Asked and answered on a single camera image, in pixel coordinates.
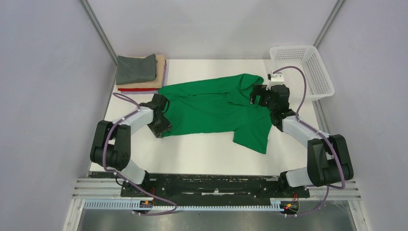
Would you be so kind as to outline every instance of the white table surface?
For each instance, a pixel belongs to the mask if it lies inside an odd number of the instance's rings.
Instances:
[[[233,76],[243,73],[267,79],[269,60],[168,60],[167,85],[196,80]],[[303,81],[296,71],[283,71],[291,95],[303,93]],[[142,103],[148,95],[128,95]],[[289,100],[295,111],[300,103]],[[126,115],[134,105],[112,97],[105,120]],[[304,121],[318,127],[311,101],[300,110]],[[272,127],[266,154],[260,154],[232,141],[233,132],[190,134],[157,139],[147,126],[131,137],[131,159],[151,173],[222,174],[222,175],[279,175],[282,171],[306,166],[306,148],[294,138]],[[90,171],[103,171],[92,163]]]

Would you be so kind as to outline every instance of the red folded cloth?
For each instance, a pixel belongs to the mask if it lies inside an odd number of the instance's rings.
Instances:
[[[159,90],[158,88],[118,88],[119,91],[151,91]]]

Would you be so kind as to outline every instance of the white wall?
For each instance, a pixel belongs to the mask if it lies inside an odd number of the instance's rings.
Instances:
[[[77,0],[0,3],[0,230],[62,229],[115,66]]]
[[[372,230],[407,230],[408,2],[349,0],[320,47],[323,101],[348,143]]]
[[[269,58],[313,44],[336,0],[89,0],[118,55]]]

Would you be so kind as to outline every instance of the mesh basket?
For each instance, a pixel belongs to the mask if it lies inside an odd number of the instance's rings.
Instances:
[[[318,50],[310,45],[272,47],[269,51],[272,70],[297,66],[306,76],[306,98],[313,101],[332,96],[334,87]]]

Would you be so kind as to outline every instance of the gray folded cloth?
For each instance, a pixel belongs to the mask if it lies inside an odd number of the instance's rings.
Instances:
[[[157,76],[156,55],[144,59],[118,56],[116,84],[144,83],[155,80]]]

